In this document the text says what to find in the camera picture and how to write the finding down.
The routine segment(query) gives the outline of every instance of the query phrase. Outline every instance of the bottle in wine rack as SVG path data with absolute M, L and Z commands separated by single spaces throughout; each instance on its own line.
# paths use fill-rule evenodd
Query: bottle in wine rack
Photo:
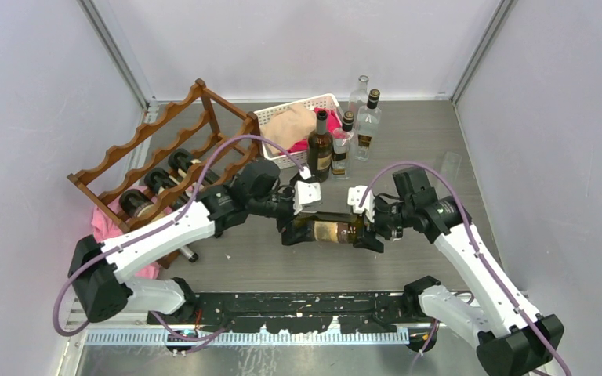
M 144 176 L 144 185 L 148 186 L 151 192 L 153 192 L 156 196 L 160 196 L 165 190 L 179 185 L 179 182 L 171 177 L 167 171 L 156 167 L 152 168 Z M 172 210 L 178 210 L 187 204 L 189 200 L 190 198 L 188 195 L 185 192 L 182 192 L 181 195 L 169 205 L 169 207 L 172 208 Z
M 188 169 L 190 169 L 192 165 L 198 163 L 201 163 L 201 161 L 195 158 L 191 152 L 180 148 L 174 150 L 167 159 L 167 164 L 179 173 L 181 179 L 186 177 Z M 220 179 L 220 175 L 216 174 L 212 169 L 209 169 L 206 172 L 204 182 L 202 182 L 200 189 L 203 188 L 203 186 L 210 186 L 211 184 L 214 184 L 218 181 L 218 179 Z
M 130 218 L 144 216 L 155 208 L 153 201 L 149 200 L 149 197 L 136 189 L 126 190 L 122 193 L 118 198 L 118 204 Z M 151 221 L 155 222 L 163 217 L 165 217 L 165 213 L 161 211 Z M 199 260 L 199 255 L 188 248 L 187 245 L 181 246 L 179 251 L 190 262 Z

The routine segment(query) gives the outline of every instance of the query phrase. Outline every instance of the gray tabletop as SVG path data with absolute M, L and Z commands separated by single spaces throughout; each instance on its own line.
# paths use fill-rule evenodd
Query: gray tabletop
M 238 106 L 250 111 L 275 104 Z M 233 134 L 240 121 L 220 106 L 215 108 L 223 132 Z M 354 175 L 349 180 L 322 183 L 321 210 L 348 212 L 347 189 L 367 185 L 381 168 L 391 163 L 421 161 L 439 168 L 444 153 L 451 151 L 462 156 L 455 188 L 485 244 L 499 259 L 453 106 L 445 101 L 412 101 L 382 102 L 380 108 L 383 119 L 373 141 L 370 161 L 356 161 Z M 193 105 L 177 116 L 152 137 L 151 150 L 172 142 L 176 132 L 192 125 L 200 112 L 201 106 Z M 184 146 L 192 149 L 203 144 L 208 131 L 202 132 Z M 238 157 L 236 153 L 228 154 L 215 168 L 224 168 Z M 293 173 L 284 170 L 283 182 Z M 375 191 L 395 194 L 391 176 L 383 176 Z M 162 270 L 161 278 L 182 277 L 195 291 L 399 291 L 426 275 L 436 277 L 450 289 L 466 287 L 451 263 L 412 229 L 405 231 L 402 240 L 386 242 L 383 254 L 347 244 L 305 243 L 284 247 L 273 219 L 251 216 L 220 239 L 200 240 L 190 247 L 199 254 L 199 261 L 190 264 L 178 258 L 169 269 Z

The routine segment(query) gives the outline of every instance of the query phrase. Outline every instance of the metal strip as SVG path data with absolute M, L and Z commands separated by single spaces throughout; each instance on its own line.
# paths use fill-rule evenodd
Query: metal strip
M 390 333 L 342 334 L 339 327 L 330 327 L 323 333 L 278 334 L 223 333 L 209 343 L 210 346 L 253 346 L 253 345 L 407 345 L 409 332 L 399 327 Z M 86 336 L 85 345 L 129 346 L 129 345 L 196 345 L 194 342 L 169 340 L 164 328 L 92 329 Z
M 467 85 L 472 80 L 474 73 L 477 71 L 482 59 L 490 48 L 492 42 L 495 40 L 499 29 L 506 21 L 506 17 L 509 15 L 516 2 L 517 0 L 502 0 L 499 3 L 495 14 L 490 20 L 490 24 L 486 28 L 484 36 L 481 38 L 481 41 L 479 42 L 477 49 L 474 51 L 474 54 L 472 54 L 470 62 L 467 64 L 467 68 L 465 69 L 465 72 L 462 73 L 462 77 L 458 82 L 458 86 L 455 88 L 455 92 L 453 93 L 453 96 L 451 96 L 451 102 L 453 104 L 457 105 L 458 101 L 460 101 L 462 94 L 467 89 Z
M 132 94 L 135 96 L 135 99 L 140 106 L 146 110 L 149 107 L 150 99 L 144 95 L 140 84 L 135 79 L 135 75 L 132 73 L 130 66 L 126 62 L 123 53 L 121 53 L 121 50 L 114 40 L 114 37 L 107 27 L 103 17 L 100 15 L 96 4 L 94 4 L 93 0 L 78 0 L 78 3 L 84 10 L 86 18 L 89 19 L 89 22 L 96 30 L 98 37 L 107 50 L 107 53 L 109 53 L 110 57 L 114 61 L 114 65 L 123 77 L 127 86 L 130 88 Z

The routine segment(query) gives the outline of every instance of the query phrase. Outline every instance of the bottle cap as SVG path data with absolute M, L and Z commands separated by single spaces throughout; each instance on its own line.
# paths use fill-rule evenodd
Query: bottle cap
M 347 111 L 343 116 L 343 131 L 351 132 L 354 126 L 354 112 Z
M 368 94 L 368 108 L 376 108 L 377 102 L 379 102 L 379 90 L 373 89 Z

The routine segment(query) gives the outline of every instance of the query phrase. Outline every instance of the metal table surface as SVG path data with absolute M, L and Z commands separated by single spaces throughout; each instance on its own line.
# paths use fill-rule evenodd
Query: metal table surface
M 172 357 L 161 346 L 85 346 L 77 376 L 485 376 L 473 349 L 442 327 L 411 369 L 403 345 L 208 347 Z
M 250 111 L 275 104 L 238 106 Z M 221 106 L 214 107 L 223 132 L 233 134 L 240 121 Z M 421 161 L 439 168 L 444 153 L 451 151 L 462 156 L 455 188 L 497 259 L 490 224 L 453 106 L 445 101 L 411 101 L 381 102 L 380 107 L 383 119 L 374 138 L 371 160 L 355 161 L 354 176 L 349 180 L 322 183 L 321 210 L 347 212 L 347 189 L 368 184 L 381 168 L 395 161 Z M 201 105 L 188 107 L 152 137 L 150 149 L 170 143 L 179 129 L 196 121 L 201 111 Z M 184 147 L 190 150 L 200 146 L 208 134 L 200 131 L 199 137 L 195 136 Z M 238 157 L 236 153 L 228 154 L 216 168 L 224 168 Z M 282 181 L 293 174 L 293 169 L 284 170 Z M 383 176 L 375 191 L 395 193 L 391 175 Z M 226 231 L 220 239 L 200 240 L 190 247 L 199 254 L 199 261 L 190 264 L 178 258 L 169 269 L 161 271 L 161 278 L 182 277 L 195 291 L 397 291 L 426 275 L 436 277 L 450 289 L 466 288 L 451 263 L 412 229 L 405 230 L 402 240 L 386 242 L 383 254 L 345 244 L 305 243 L 284 247 L 274 220 L 253 215 L 245 224 Z

